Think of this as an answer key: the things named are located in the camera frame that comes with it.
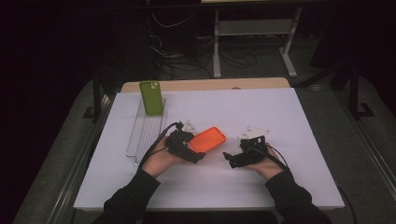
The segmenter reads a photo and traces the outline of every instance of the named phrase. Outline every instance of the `green phone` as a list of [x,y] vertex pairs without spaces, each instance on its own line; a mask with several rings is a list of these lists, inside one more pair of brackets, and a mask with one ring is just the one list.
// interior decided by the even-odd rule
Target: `green phone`
[[160,82],[141,81],[139,83],[146,114],[150,116],[163,114],[163,96]]

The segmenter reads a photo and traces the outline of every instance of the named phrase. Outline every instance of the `orange phone case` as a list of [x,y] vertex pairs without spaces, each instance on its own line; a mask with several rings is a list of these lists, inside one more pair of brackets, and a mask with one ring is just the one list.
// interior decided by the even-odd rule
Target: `orange phone case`
[[196,152],[207,152],[225,142],[225,135],[216,127],[209,128],[192,138],[190,148]]

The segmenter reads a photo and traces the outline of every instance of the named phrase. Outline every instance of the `hand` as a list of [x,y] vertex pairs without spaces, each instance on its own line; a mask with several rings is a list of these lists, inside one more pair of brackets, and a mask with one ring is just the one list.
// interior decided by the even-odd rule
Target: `hand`
[[[275,152],[269,147],[270,145],[266,143],[268,146],[268,153],[273,155],[275,158],[277,158],[277,155]],[[268,158],[264,158],[264,160],[255,163],[255,164],[250,164],[245,166],[248,169],[255,170],[259,175],[262,175],[266,180],[271,179],[273,176],[281,173],[283,171],[282,168],[278,164],[276,164],[274,161],[271,161]]]
[[166,150],[165,136],[158,145],[151,151],[151,156],[148,157],[146,163],[143,166],[143,170],[149,175],[157,178],[159,175],[163,174],[172,164],[177,162],[185,162],[178,156],[170,154]]

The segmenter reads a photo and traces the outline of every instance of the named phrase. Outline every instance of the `white tabletop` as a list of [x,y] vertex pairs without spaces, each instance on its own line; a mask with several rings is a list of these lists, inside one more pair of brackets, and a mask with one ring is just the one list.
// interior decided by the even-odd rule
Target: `white tabletop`
[[[316,206],[344,207],[294,89],[165,91],[163,98],[168,124],[190,119],[198,131],[216,126],[227,141],[197,164],[178,164],[160,176],[162,184],[148,210],[274,208],[265,181],[253,171],[232,169],[222,155],[241,152],[236,136],[248,125],[271,130],[267,142],[282,153]],[[134,160],[125,152],[140,99],[135,92],[117,95],[75,201],[77,209],[103,209],[134,176]]]

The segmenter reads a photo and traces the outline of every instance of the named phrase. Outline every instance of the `black sleeve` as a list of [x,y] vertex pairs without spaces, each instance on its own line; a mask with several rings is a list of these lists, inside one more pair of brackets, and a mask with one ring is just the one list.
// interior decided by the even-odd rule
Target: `black sleeve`
[[131,182],[105,202],[104,212],[93,223],[136,223],[145,214],[146,206],[160,182],[138,170]]
[[282,172],[265,184],[275,201],[276,211],[284,217],[283,224],[290,223],[332,223],[330,219],[312,204],[311,194],[298,186],[292,175]]

